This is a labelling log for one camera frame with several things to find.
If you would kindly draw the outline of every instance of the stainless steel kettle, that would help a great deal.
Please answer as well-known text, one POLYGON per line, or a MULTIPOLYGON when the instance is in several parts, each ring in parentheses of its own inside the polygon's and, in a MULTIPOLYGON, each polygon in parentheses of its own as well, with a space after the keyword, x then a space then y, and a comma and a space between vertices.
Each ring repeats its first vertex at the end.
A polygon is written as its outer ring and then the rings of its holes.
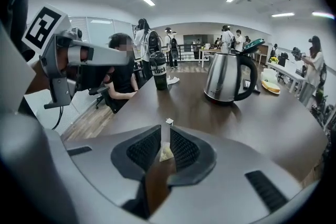
POLYGON ((251 53, 265 43, 263 39, 257 39, 245 46, 245 50, 238 52, 233 50, 229 54, 215 54, 212 61, 204 93, 207 99, 218 104, 229 104, 249 97, 257 83, 257 68, 250 57, 251 53), (250 68, 250 86, 247 91, 238 93, 242 75, 241 66, 250 68))

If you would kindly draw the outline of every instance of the hand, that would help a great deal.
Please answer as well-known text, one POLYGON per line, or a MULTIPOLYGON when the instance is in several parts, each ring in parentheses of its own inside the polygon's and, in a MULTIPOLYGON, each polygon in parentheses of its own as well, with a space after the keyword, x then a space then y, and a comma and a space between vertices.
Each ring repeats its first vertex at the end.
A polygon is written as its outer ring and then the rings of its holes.
POLYGON ((136 94, 137 92, 131 92, 130 93, 130 99, 136 94))

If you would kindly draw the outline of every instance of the black backpack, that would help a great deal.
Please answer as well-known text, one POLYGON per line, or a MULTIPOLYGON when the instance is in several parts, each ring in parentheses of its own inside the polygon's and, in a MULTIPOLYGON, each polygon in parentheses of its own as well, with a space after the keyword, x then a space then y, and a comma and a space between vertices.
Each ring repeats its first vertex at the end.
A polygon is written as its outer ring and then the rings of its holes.
POLYGON ((172 50, 177 49, 177 41, 175 38, 172 38, 171 40, 171 46, 172 46, 172 50))
POLYGON ((276 50, 277 50, 277 49, 275 49, 275 50, 271 50, 271 55, 270 55, 271 58, 275 56, 275 51, 276 51, 276 50))
POLYGON ((325 80, 327 79, 327 65, 326 63, 323 63, 323 67, 320 72, 320 84, 318 85, 318 88, 322 88, 325 84, 325 80))
POLYGON ((160 51, 161 48, 161 42, 159 39, 159 36, 157 32, 150 31, 148 36, 148 52, 149 55, 156 53, 157 51, 160 51))
POLYGON ((236 37, 233 36, 231 39, 231 49, 236 49, 236 37))

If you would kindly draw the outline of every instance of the white plate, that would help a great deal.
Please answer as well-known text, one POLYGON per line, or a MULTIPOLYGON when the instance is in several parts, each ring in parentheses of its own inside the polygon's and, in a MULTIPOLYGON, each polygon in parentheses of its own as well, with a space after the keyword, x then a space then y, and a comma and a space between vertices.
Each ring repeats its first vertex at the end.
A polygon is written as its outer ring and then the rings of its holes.
POLYGON ((280 94, 280 91, 279 92, 273 92, 273 91, 271 91, 271 90, 269 90, 269 89, 267 89, 263 84, 261 84, 267 91, 269 91, 269 92, 271 92, 271 93, 274 93, 274 94, 277 94, 277 95, 279 95, 280 94))

